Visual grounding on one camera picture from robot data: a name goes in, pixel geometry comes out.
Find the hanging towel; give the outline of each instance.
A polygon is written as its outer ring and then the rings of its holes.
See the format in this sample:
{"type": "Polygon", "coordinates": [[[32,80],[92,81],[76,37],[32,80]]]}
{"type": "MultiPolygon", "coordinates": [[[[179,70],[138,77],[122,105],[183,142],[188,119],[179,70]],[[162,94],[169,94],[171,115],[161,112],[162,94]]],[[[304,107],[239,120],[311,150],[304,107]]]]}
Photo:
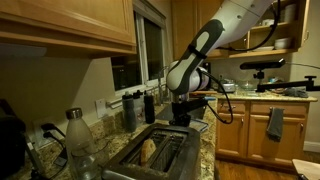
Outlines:
{"type": "Polygon", "coordinates": [[[267,127],[267,135],[269,139],[280,142],[282,136],[282,125],[283,125],[283,109],[271,108],[270,120],[267,127]]]}

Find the upper cabinet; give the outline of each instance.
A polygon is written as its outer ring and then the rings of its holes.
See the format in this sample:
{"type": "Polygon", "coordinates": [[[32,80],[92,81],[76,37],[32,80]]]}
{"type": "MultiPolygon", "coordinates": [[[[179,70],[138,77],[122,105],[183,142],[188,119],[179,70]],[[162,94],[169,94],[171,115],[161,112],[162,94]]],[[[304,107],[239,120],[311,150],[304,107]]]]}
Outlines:
{"type": "Polygon", "coordinates": [[[136,53],[131,0],[2,0],[0,42],[47,47],[49,56],[136,53]]]}
{"type": "MultiPolygon", "coordinates": [[[[222,0],[172,1],[175,59],[180,58],[197,31],[217,12],[222,2],[222,0]]],[[[277,1],[274,2],[273,6],[275,8],[278,7],[277,1]]],[[[297,52],[308,36],[306,35],[308,8],[309,0],[281,0],[280,22],[271,38],[262,48],[251,51],[215,49],[209,54],[208,58],[235,58],[297,52]],[[275,41],[284,38],[290,38],[289,45],[287,47],[277,46],[275,48],[275,41]]],[[[269,19],[274,19],[271,10],[265,12],[256,26],[252,27],[244,37],[228,45],[223,45],[222,47],[232,47],[234,49],[249,49],[255,47],[264,41],[271,31],[270,22],[268,24],[267,21],[265,21],[269,19]]]]}

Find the window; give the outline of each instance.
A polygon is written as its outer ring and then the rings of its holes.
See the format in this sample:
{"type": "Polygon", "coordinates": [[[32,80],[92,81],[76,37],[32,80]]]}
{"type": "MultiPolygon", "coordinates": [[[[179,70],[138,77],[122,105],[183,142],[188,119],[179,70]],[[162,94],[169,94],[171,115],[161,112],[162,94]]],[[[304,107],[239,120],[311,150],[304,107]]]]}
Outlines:
{"type": "Polygon", "coordinates": [[[158,73],[165,64],[164,16],[143,0],[134,1],[134,10],[137,54],[111,58],[116,91],[156,85],[158,73]]]}

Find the robotic arm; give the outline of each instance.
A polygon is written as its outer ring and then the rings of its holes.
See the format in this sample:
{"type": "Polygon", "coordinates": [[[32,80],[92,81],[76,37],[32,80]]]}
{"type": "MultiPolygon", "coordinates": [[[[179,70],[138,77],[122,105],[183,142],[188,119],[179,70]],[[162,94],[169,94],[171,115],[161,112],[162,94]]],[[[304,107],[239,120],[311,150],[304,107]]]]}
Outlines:
{"type": "Polygon", "coordinates": [[[181,59],[169,70],[167,86],[174,95],[200,89],[205,79],[199,65],[213,49],[243,37],[274,0],[225,0],[205,24],[181,59]]]}

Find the wooden floor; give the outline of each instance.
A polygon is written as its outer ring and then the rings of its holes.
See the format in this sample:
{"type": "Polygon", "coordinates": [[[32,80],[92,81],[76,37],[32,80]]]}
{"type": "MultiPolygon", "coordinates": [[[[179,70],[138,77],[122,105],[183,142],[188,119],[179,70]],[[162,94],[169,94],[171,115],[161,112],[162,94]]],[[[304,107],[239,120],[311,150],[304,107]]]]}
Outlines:
{"type": "MultiPolygon", "coordinates": [[[[303,160],[320,163],[320,153],[305,152],[303,160]]],[[[216,160],[221,180],[296,180],[294,173],[284,173],[216,160]]]]}

